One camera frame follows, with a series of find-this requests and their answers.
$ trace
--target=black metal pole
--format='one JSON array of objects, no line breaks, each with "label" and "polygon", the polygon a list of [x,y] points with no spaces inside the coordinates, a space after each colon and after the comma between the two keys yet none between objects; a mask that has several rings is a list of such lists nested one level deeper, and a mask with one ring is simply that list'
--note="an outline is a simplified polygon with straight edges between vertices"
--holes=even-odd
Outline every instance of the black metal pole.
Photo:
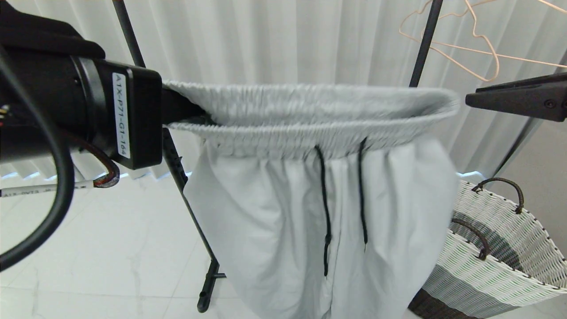
[{"label": "black metal pole", "polygon": [[433,34],[435,33],[435,27],[437,26],[437,20],[439,19],[439,13],[441,12],[442,5],[443,0],[433,0],[431,3],[429,17],[425,24],[424,36],[421,39],[420,50],[417,53],[416,64],[413,67],[412,79],[409,81],[409,87],[417,87],[420,83],[421,73],[424,70],[425,60],[429,53],[429,47],[431,47],[431,41],[433,40]]},{"label": "black metal pole", "polygon": [[[113,0],[114,8],[116,10],[116,15],[118,16],[118,20],[120,21],[120,27],[122,28],[122,32],[124,34],[124,38],[126,38],[126,43],[128,44],[128,48],[130,49],[130,54],[132,55],[132,59],[134,60],[134,64],[137,66],[141,66],[143,68],[146,67],[146,64],[143,61],[142,52],[140,51],[138,40],[136,40],[136,35],[134,34],[134,29],[132,28],[132,23],[130,22],[130,18],[128,17],[128,11],[126,9],[126,5],[124,0]],[[209,253],[211,258],[211,264],[209,266],[209,271],[205,275],[205,283],[203,285],[203,289],[199,294],[199,301],[197,303],[197,310],[201,313],[206,312],[209,309],[210,300],[213,295],[213,289],[215,282],[218,278],[226,278],[225,274],[221,274],[218,272],[219,264],[217,258],[213,254],[213,250],[211,249],[205,234],[191,207],[189,205],[189,201],[183,194],[183,189],[185,188],[185,184],[187,183],[187,176],[185,175],[185,170],[183,169],[183,165],[181,164],[181,158],[177,153],[177,149],[175,148],[175,144],[173,139],[171,138],[171,133],[169,129],[163,128],[162,129],[162,138],[163,138],[163,158],[166,161],[167,167],[170,169],[171,176],[173,177],[179,192],[181,193],[181,197],[185,202],[185,206],[191,215],[191,219],[195,223],[195,227],[199,232],[199,236],[201,236],[201,240],[203,244],[205,244],[205,248]]]}]

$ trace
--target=curtain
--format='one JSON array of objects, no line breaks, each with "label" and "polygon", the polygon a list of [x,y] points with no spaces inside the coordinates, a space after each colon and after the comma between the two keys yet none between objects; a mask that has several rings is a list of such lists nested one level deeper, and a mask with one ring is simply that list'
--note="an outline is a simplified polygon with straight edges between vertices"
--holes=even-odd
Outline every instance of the curtain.
[{"label": "curtain", "polygon": [[[99,43],[107,59],[132,64],[111,0],[17,0],[18,10],[63,20],[83,37]],[[398,33],[401,21],[421,0],[126,0],[146,65],[164,79],[202,83],[348,83],[408,86],[419,43]],[[567,8],[567,0],[553,4]],[[462,0],[446,0],[441,14],[466,9]],[[419,37],[429,9],[411,17],[404,32]],[[486,35],[500,54],[560,62],[567,49],[567,15],[537,0],[498,0],[475,7],[477,33]],[[472,34],[470,15],[439,21],[434,40],[488,50]],[[495,64],[490,55],[440,47],[484,77]],[[500,59],[497,84],[551,74],[553,66]],[[463,99],[487,85],[440,54],[429,52],[421,87],[444,87]],[[529,118],[463,107],[459,115],[434,127],[461,173],[497,174]],[[199,141],[173,132],[185,168],[198,155]],[[103,173],[89,154],[74,154],[78,178]],[[161,164],[124,173],[132,177],[167,174]],[[0,166],[2,176],[54,176],[50,158]]]}]

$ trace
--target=elastic waistband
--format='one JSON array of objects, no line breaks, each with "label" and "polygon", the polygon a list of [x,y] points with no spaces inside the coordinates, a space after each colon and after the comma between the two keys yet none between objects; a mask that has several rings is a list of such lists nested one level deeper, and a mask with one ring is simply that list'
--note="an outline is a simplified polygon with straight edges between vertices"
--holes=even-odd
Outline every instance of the elastic waistband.
[{"label": "elastic waistband", "polygon": [[457,113],[445,89],[346,85],[201,85],[165,82],[219,125],[172,123],[234,157],[305,158],[315,145],[325,158],[411,142]]}]

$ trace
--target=basket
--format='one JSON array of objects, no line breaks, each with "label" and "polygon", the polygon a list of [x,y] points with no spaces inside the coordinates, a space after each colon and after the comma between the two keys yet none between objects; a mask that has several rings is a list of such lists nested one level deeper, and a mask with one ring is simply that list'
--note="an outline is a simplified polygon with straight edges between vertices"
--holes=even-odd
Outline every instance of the basket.
[{"label": "basket", "polygon": [[[519,204],[483,189],[516,188]],[[425,319],[488,318],[567,293],[567,261],[517,184],[460,182],[447,241],[409,309]]]}]

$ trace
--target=drawstring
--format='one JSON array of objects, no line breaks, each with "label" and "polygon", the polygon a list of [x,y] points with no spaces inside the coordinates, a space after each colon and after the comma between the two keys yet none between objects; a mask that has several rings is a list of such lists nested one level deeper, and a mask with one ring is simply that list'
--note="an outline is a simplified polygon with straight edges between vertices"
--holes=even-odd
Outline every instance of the drawstring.
[{"label": "drawstring", "polygon": [[[360,198],[360,218],[362,221],[362,233],[364,235],[364,250],[366,251],[366,244],[368,243],[368,231],[366,229],[366,218],[364,214],[364,192],[362,189],[362,152],[364,151],[364,146],[366,139],[362,140],[358,148],[358,193]],[[327,203],[327,184],[325,182],[325,159],[323,157],[323,151],[318,145],[315,145],[315,151],[317,151],[317,156],[319,157],[319,163],[321,165],[321,191],[323,194],[323,207],[325,209],[325,219],[327,220],[327,234],[325,235],[325,252],[323,253],[323,267],[325,277],[329,273],[329,260],[328,260],[328,250],[329,244],[331,243],[331,215],[329,214],[329,205]]]},{"label": "drawstring", "polygon": [[364,191],[362,188],[362,152],[366,139],[362,140],[358,148],[358,198],[360,198],[360,220],[362,221],[362,234],[364,235],[364,251],[366,251],[366,244],[368,243],[368,230],[366,230],[366,218],[364,214]]},{"label": "drawstring", "polygon": [[327,258],[327,251],[329,244],[331,243],[331,216],[329,215],[329,205],[327,204],[327,185],[325,184],[325,159],[323,158],[323,152],[318,145],[315,146],[315,150],[317,151],[317,156],[319,156],[319,162],[321,163],[321,189],[323,192],[323,207],[325,208],[325,218],[327,219],[327,235],[325,235],[325,252],[323,254],[325,277],[327,277],[327,273],[329,273],[329,260]]}]

